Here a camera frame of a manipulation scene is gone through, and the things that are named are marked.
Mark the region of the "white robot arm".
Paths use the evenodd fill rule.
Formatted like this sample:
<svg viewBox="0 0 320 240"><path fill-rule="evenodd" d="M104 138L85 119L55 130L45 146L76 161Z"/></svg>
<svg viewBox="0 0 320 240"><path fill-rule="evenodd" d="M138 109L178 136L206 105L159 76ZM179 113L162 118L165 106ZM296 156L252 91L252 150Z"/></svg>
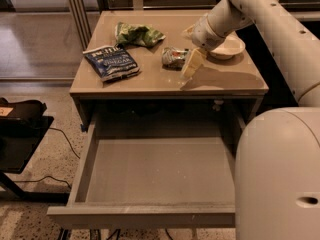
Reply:
<svg viewBox="0 0 320 240"><path fill-rule="evenodd" d="M221 0L192 27L201 53L255 26L277 67L235 162L237 240L320 240L320 39L279 0Z"/></svg>

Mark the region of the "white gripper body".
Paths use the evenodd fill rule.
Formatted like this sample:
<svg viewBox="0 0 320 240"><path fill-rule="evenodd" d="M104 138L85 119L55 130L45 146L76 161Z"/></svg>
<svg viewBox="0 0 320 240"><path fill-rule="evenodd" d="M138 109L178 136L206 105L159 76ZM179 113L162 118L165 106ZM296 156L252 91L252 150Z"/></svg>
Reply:
<svg viewBox="0 0 320 240"><path fill-rule="evenodd" d="M207 13L194 24L192 43L206 51L214 50L224 42L224 30L223 18Z"/></svg>

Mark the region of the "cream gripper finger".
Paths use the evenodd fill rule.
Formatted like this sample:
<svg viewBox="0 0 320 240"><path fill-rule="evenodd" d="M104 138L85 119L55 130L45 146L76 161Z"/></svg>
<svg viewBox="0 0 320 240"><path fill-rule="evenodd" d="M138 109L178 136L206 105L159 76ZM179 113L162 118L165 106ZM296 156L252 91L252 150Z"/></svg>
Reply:
<svg viewBox="0 0 320 240"><path fill-rule="evenodd" d="M181 35L186 39L191 39L193 35L194 26L191 25L182 31Z"/></svg>
<svg viewBox="0 0 320 240"><path fill-rule="evenodd" d="M194 73L200 68L204 63L207 56L207 51L202 48L195 48L190 51L185 59L185 63L181 70L181 76L184 79L191 78Z"/></svg>

